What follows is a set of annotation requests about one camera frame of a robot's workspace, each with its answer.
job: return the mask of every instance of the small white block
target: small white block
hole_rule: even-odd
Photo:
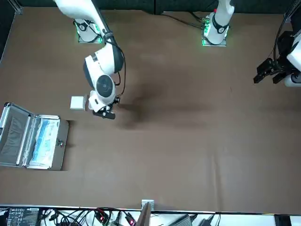
[[[70,109],[72,110],[85,110],[86,97],[71,97]]]

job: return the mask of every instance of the cable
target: cable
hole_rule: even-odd
[[[93,226],[93,224],[94,224],[94,220],[95,220],[95,212],[94,212],[94,217],[93,217],[93,220],[92,220],[92,226]]]
[[[167,16],[167,17],[170,17],[170,18],[172,18],[172,19],[174,19],[174,20],[176,20],[176,21],[179,21],[179,22],[181,22],[181,23],[183,23],[183,24],[186,24],[186,25],[189,25],[189,26],[192,26],[192,27],[196,27],[196,28],[199,28],[199,29],[202,29],[202,28],[203,28],[203,26],[201,26],[201,25],[194,24],[194,23],[190,23],[190,22],[187,22],[187,21],[185,21],[185,20],[181,20],[181,19],[179,19],[179,18],[170,16],[170,15],[167,15],[167,14],[161,14],[161,16]]]
[[[215,226],[220,226],[220,221],[221,221],[221,214],[219,214],[218,220],[215,224]]]
[[[202,18],[195,15],[193,12],[189,12],[197,21],[202,22]]]
[[[204,9],[204,11],[206,9],[208,9],[210,6],[212,6],[215,2],[217,2],[218,0],[213,0],[209,5],[206,6],[206,8]]]
[[[118,72],[118,77],[119,77],[119,82],[115,84],[115,86],[119,86],[121,83],[121,77],[120,77],[120,73]]]
[[[118,48],[119,49],[119,51],[121,52],[121,54],[122,54],[122,57],[123,57],[123,60],[124,60],[124,83],[123,83],[123,89],[122,89],[122,92],[120,93],[120,94],[118,94],[117,95],[117,97],[120,97],[120,96],[122,96],[123,95],[123,93],[124,93],[124,90],[126,89],[126,75],[127,75],[127,64],[126,64],[126,57],[124,56],[124,53],[123,53],[123,51],[122,51],[122,49],[117,45],[117,44],[115,44],[115,43],[112,43],[112,42],[110,42],[110,41],[105,41],[105,43],[109,43],[109,44],[111,44],[111,45],[113,45],[113,46],[115,46],[116,48]]]

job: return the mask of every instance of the metal clamp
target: metal clamp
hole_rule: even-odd
[[[59,147],[63,147],[64,146],[64,142],[62,140],[60,140],[60,139],[56,139],[55,145],[59,146]]]

